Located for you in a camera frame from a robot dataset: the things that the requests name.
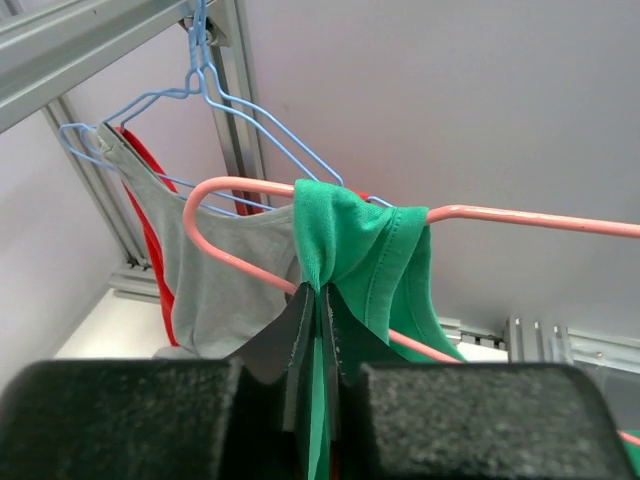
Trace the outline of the blue wire hanger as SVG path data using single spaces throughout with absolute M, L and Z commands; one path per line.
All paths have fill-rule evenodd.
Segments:
M 262 175 L 259 139 L 265 137 L 302 175 L 314 173 L 301 155 L 312 159 L 334 182 L 342 177 L 271 113 L 253 103 L 243 50 L 224 43 L 219 20 L 229 20 L 233 33 L 240 30 L 234 1 L 222 2 L 221 14 L 212 12 L 211 1 L 199 1 L 188 13 L 184 32 L 174 37 L 161 33 L 127 53 L 108 67 L 105 93 L 129 101 L 99 118 L 124 132 L 148 127 L 151 139 L 184 146 L 201 160 L 213 160 L 231 176 Z M 272 124 L 294 143 L 294 154 L 273 135 Z

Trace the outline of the green tank top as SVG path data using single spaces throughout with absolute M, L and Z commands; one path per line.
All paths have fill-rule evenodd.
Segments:
M 381 207 L 346 188 L 299 179 L 293 229 L 303 281 L 337 286 L 351 312 L 384 343 L 396 331 L 456 360 L 431 298 L 425 207 Z

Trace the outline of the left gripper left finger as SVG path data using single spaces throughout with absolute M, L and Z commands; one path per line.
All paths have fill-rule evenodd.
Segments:
M 300 285 L 281 314 L 227 356 L 239 359 L 262 385 L 276 389 L 275 425 L 293 430 L 308 395 L 315 294 Z

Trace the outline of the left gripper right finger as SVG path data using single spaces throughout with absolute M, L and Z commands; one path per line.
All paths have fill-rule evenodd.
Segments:
M 321 289 L 319 308 L 330 438 L 342 440 L 371 417 L 369 374 L 409 362 L 355 317 L 336 285 Z

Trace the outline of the pink wire hanger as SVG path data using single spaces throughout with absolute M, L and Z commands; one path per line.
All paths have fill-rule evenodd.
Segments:
M 381 207 L 344 187 L 313 180 L 294 185 L 240 177 L 198 184 L 186 200 L 183 225 L 204 253 L 285 292 L 292 283 L 209 242 L 196 220 L 201 201 L 223 189 L 288 196 L 302 276 L 314 289 L 337 285 L 356 317 L 385 342 L 401 346 L 413 360 L 460 363 L 431 302 L 430 225 L 470 219 L 608 236 L 636 238 L 636 224 L 496 209 L 473 205 Z

